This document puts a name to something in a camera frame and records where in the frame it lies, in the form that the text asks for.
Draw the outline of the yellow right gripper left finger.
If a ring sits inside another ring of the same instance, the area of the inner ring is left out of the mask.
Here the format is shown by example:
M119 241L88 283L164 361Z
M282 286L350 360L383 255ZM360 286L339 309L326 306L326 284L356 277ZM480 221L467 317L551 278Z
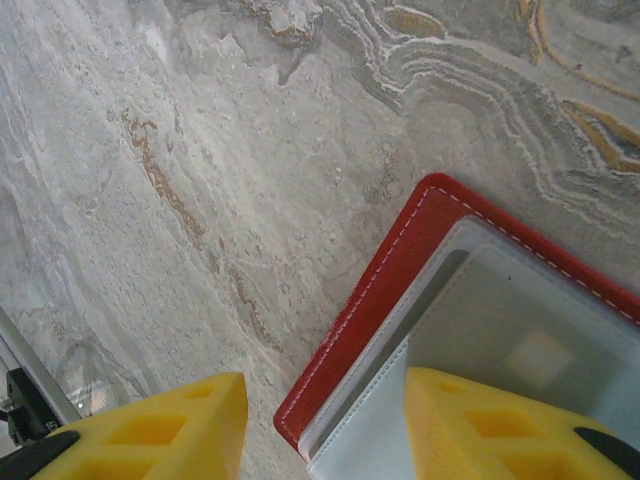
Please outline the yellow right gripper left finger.
M245 378L219 373L104 411L0 458L0 480L239 480Z

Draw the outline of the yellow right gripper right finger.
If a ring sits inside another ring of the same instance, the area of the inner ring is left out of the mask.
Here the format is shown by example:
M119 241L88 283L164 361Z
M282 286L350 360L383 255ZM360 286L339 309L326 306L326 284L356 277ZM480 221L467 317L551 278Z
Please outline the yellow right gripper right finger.
M416 480L640 480L597 421L438 370L407 370L404 417Z

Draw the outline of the red leather card holder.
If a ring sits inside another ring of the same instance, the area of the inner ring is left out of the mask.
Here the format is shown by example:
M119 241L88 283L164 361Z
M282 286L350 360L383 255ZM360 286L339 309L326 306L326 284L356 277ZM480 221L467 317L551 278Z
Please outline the red leather card holder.
M408 340L461 265L483 246L529 262L640 330L640 297L455 179L432 173L411 194L342 311L276 411L273 424L300 455L311 480L347 463L349 439L373 429L396 446L408 437L392 423L411 367Z

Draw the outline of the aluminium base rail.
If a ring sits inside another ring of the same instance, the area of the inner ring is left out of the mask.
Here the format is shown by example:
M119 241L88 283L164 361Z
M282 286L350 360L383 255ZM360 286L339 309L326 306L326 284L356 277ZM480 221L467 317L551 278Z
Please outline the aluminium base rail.
M21 368L62 424L81 419L63 389L0 307L0 373Z

